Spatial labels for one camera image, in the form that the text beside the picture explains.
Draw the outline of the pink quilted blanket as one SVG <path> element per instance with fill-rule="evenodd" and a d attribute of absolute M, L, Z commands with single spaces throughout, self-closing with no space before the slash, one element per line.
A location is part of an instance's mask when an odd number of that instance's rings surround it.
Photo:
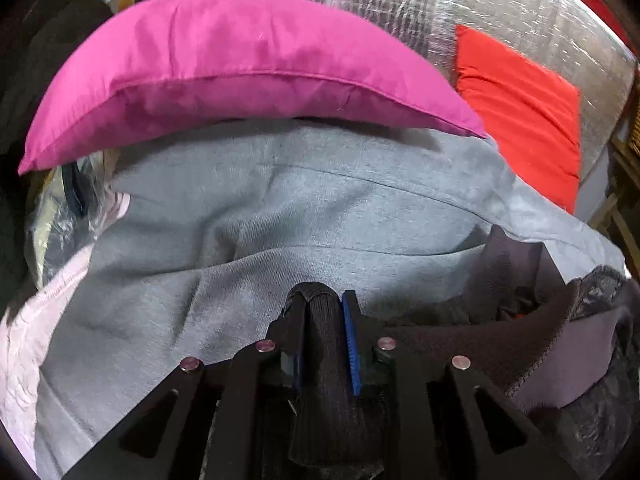
<path fill-rule="evenodd" d="M 110 197 L 105 230 L 1 323 L 1 420 L 29 466 L 59 479 L 144 395 L 122 270 L 131 197 Z"/>

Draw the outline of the clear plastic bag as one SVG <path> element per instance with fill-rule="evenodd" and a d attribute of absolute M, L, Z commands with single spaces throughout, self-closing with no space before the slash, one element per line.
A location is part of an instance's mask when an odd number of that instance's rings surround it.
<path fill-rule="evenodd" d="M 47 174 L 26 229 L 25 257 L 38 289 L 105 228 L 117 159 L 116 150 L 95 152 Z"/>

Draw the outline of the pile of dark clothes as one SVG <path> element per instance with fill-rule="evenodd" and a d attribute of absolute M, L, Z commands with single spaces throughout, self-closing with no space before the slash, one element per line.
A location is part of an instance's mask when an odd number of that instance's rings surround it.
<path fill-rule="evenodd" d="M 53 77 L 77 47 L 112 16 L 99 0 L 37 0 L 1 31 L 1 307 L 26 282 L 25 223 L 30 188 L 17 167 L 26 136 Z"/>

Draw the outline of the grey bed sheet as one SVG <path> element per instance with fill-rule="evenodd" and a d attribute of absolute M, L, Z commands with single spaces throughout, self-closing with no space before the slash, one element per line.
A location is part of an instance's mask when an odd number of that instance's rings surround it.
<path fill-rule="evenodd" d="M 256 340 L 301 282 L 381 318 L 462 291 L 489 230 L 544 243 L 566 280 L 620 250 L 518 178 L 495 143 L 433 129 L 244 120 L 122 150 L 126 214 L 40 368 L 38 474 L 70 470 L 185 356 Z"/>

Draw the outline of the red cushion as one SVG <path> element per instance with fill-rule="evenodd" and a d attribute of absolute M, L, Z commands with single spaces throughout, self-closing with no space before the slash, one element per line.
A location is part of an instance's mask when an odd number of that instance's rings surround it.
<path fill-rule="evenodd" d="M 512 170 L 556 206 L 575 211 L 580 173 L 579 90 L 468 26 L 456 27 L 456 88 Z"/>

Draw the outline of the black puffer jacket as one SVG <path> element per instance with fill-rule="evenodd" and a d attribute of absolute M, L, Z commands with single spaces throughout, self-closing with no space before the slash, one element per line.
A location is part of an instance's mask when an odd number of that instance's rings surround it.
<path fill-rule="evenodd" d="M 302 388 L 259 405 L 247 479 L 388 479 L 385 400 L 372 390 L 352 392 L 343 293 L 309 284 Z M 373 319 L 436 364 L 467 356 L 574 469 L 574 479 L 638 477 L 635 281 L 607 266 L 564 281 L 544 245 L 493 228 L 459 296 Z"/>

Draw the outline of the silver foil insulation mat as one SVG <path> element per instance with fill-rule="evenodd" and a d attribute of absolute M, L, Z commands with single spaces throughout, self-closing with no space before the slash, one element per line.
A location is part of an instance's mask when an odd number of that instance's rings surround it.
<path fill-rule="evenodd" d="M 486 32 L 554 70 L 580 91 L 582 166 L 576 217 L 589 220 L 605 201 L 605 145 L 628 102 L 637 61 L 580 0 L 316 0 L 355 13 L 454 78 L 454 29 Z"/>

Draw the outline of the magenta pillow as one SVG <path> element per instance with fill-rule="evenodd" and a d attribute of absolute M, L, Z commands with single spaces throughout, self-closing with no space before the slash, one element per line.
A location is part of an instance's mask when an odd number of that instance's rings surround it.
<path fill-rule="evenodd" d="M 486 134 L 431 63 L 355 14 L 311 0 L 145 0 L 58 70 L 18 169 L 214 122 L 297 117 Z"/>

